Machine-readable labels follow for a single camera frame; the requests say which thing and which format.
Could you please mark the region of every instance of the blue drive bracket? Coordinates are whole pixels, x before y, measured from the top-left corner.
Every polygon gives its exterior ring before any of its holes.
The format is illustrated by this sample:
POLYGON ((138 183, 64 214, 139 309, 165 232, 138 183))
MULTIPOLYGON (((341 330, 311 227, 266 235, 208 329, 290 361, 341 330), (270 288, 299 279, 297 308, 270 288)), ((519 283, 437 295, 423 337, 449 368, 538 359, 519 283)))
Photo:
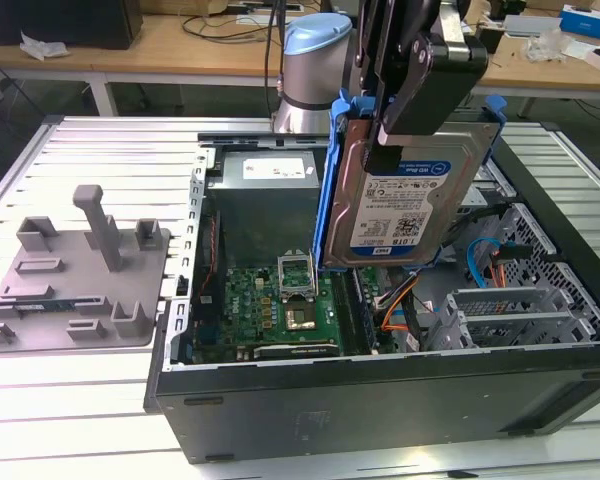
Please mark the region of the blue drive bracket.
POLYGON ((343 88, 340 90, 339 98, 331 106, 329 148, 327 149, 327 158, 325 160, 316 229, 313 234, 313 255, 316 258, 318 270, 322 270, 323 247, 327 238, 333 192, 338 179, 338 168, 340 166, 340 159, 342 158, 342 148, 344 147, 340 143, 339 134, 346 131, 348 118, 370 116, 373 113, 375 103, 375 97, 354 97, 352 100, 349 97, 349 92, 343 88))

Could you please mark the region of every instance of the desk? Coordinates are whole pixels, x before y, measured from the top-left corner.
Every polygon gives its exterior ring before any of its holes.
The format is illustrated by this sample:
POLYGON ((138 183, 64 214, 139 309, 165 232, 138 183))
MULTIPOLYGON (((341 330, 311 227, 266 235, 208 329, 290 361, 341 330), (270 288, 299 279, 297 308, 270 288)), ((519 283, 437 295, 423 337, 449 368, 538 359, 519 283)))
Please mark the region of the desk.
MULTIPOLYGON (((474 25, 489 11, 486 0, 474 0, 467 14, 467 23, 474 25)), ((552 16, 557 12, 525 10, 525 15, 552 16)), ((581 37, 590 43, 596 39, 581 37)), ((600 70, 576 58, 561 62, 529 62, 521 53, 526 39, 506 35, 491 55, 489 68, 474 93, 496 93, 505 97, 577 98, 600 100, 600 70)))
MULTIPOLYGON (((88 228, 73 208, 72 193, 80 183, 97 183, 105 191, 105 212, 112 206, 126 212, 116 218, 119 228, 155 216, 172 232, 163 309, 176 287, 174 255, 186 228, 178 219, 188 212, 196 132, 268 128, 264 119, 82 117, 43 125, 0 184, 0 280, 19 248, 15 231, 24 216, 49 216, 63 230, 88 228)), ((561 175, 573 184, 577 175, 564 173, 573 170, 564 165, 570 155, 582 154, 560 143, 557 134, 515 124, 505 128, 504 140, 525 152, 528 164, 546 165, 550 158, 561 166, 550 178, 543 175, 543 181, 555 182, 553 193, 568 188, 561 175)), ((598 180, 581 175, 580 188, 598 194, 598 180)), ((563 192, 574 191, 579 194, 577 188, 563 192)), ((0 480, 440 479, 449 470, 501 480, 600 479, 600 404, 547 437, 193 467, 166 419, 142 410, 150 358, 151 345, 0 358, 0 480)))
MULTIPOLYGON (((467 16, 468 23, 477 23, 487 6, 486 0, 474 0, 467 16)), ((229 24, 216 29, 213 34, 252 28, 229 24)), ((520 53, 523 43, 522 39, 502 39, 487 72, 474 89, 475 94, 600 100, 600 71, 574 58, 568 58, 565 63, 530 63, 520 53)), ((264 42, 211 43, 183 32, 176 16, 145 16, 142 33, 129 50, 79 47, 69 50, 71 55, 68 57, 40 62, 18 47, 0 47, 0 65, 13 78, 87 82, 101 115, 117 114, 110 89, 110 84, 115 82, 263 85, 264 42)), ((277 76, 279 54, 279 48, 272 45, 272 86, 277 76)))
MULTIPOLYGON (((227 21, 227 17, 209 23, 227 21)), ((69 47, 71 55, 40 62, 17 46, 0 47, 0 66, 12 78, 68 80, 91 86, 98 112, 117 115, 111 83, 164 83, 177 85, 262 86, 265 42, 213 43, 185 33, 174 15, 145 15, 142 31, 128 50, 69 47)), ((201 28, 199 21, 190 28, 201 28)), ((206 28, 207 35, 226 35, 253 30, 255 25, 229 24, 206 28)), ((266 32, 256 34, 264 39, 266 32)), ((280 48, 271 45, 270 82, 275 86, 280 48)))

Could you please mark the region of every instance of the computer case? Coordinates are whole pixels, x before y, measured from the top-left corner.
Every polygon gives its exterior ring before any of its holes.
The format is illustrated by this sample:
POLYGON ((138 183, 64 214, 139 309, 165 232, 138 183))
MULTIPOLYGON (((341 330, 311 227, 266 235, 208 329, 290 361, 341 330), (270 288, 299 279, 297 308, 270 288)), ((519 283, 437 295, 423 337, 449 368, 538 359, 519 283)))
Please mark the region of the computer case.
POLYGON ((125 50, 142 26, 139 0, 1 0, 0 45, 44 42, 125 50))
MULTIPOLYGON (((478 222, 466 235, 493 235, 532 246, 528 260, 508 267, 509 293, 520 290, 513 288, 518 285, 560 289, 573 302, 565 315, 587 312, 595 326, 591 341, 562 342, 552 333, 549 340, 498 348, 376 351, 270 362, 243 356, 186 364, 181 352, 191 351, 192 342, 179 333, 185 331, 186 302, 173 298, 156 333, 145 409, 164 413, 187 460, 201 464, 546 435, 599 403, 600 259, 504 142, 494 152, 492 166, 494 177, 501 179, 496 191, 505 191, 510 181, 517 190, 516 206, 478 222)), ((199 208, 194 205, 202 198, 201 185, 192 181, 192 192, 198 192, 191 195, 192 212, 199 208)), ((429 282, 431 288, 450 289, 444 280, 451 278, 445 274, 451 268, 441 261, 421 272, 421 282, 440 271, 442 276, 429 282)), ((329 283, 338 316, 338 305, 348 304, 356 320, 361 306, 352 299, 363 298, 363 290, 354 275, 351 270, 333 272, 329 283)), ((244 281, 232 282, 249 288, 244 281)), ((495 316, 506 310, 492 303, 473 307, 495 316)), ((541 326, 542 318, 538 315, 533 325, 541 326)), ((364 323, 363 318, 353 322, 364 323)), ((499 329, 491 330, 492 339, 501 335, 499 329)))

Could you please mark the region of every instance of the robotic arm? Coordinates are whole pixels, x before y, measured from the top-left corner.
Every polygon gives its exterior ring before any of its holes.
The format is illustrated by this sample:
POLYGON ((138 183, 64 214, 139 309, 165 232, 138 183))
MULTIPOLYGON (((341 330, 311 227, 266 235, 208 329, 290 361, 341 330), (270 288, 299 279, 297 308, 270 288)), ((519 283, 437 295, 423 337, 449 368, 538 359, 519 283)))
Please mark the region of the robotic arm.
POLYGON ((363 0, 355 62, 376 98, 365 171, 400 161, 394 135, 433 135, 484 74, 486 49, 464 36, 470 0, 363 0))

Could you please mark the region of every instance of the metal slatted table surface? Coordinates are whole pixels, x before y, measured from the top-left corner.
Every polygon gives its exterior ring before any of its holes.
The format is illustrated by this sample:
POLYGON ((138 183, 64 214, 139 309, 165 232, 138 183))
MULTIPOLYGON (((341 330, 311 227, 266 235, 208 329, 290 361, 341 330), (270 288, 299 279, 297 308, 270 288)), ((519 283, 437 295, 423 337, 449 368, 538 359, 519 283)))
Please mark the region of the metal slatted table surface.
MULTIPOLYGON (((86 228, 72 192, 79 183, 98 183, 104 209, 120 228, 156 217, 171 230, 164 308, 175 290, 196 132, 211 130, 266 131, 267 124, 66 118, 42 126, 0 184, 0 279, 19 248, 14 233, 26 215, 49 216, 58 229, 86 228)), ((505 140, 600 255, 595 167, 564 136, 537 124, 507 127, 505 140)), ((600 478, 600 405, 549 437, 194 467, 164 417, 142 410, 150 358, 151 345, 0 357, 0 479, 448 478, 449 470, 503 479, 600 478)))

